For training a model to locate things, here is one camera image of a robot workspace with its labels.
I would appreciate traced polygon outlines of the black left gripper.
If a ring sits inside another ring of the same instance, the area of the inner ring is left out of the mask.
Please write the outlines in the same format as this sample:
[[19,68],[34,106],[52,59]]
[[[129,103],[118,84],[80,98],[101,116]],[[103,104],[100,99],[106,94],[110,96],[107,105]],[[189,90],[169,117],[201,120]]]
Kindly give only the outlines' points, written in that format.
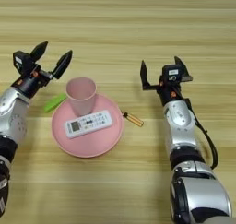
[[[37,62],[45,53],[48,42],[42,42],[38,44],[30,53],[30,57],[34,62]],[[28,76],[19,77],[12,87],[23,94],[28,99],[34,97],[40,88],[46,87],[48,83],[53,79],[59,79],[64,71],[68,68],[73,51],[70,50],[61,56],[56,64],[56,68],[53,72],[46,72],[44,70],[33,70]]]

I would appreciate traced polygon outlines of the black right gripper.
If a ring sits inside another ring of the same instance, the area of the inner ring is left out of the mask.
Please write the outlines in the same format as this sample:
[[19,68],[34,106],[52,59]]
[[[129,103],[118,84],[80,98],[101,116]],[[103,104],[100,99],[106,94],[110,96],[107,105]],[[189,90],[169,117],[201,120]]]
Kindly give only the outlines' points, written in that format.
[[[182,69],[182,81],[192,81],[193,77],[189,75],[187,67],[183,61],[178,56],[175,56],[174,60],[175,64]],[[148,71],[145,61],[141,62],[140,77],[143,90],[148,90],[150,84],[148,82]],[[159,94],[163,106],[171,101],[183,100],[179,80],[169,80],[168,78],[160,77],[158,85],[153,85],[151,89],[155,90]]]

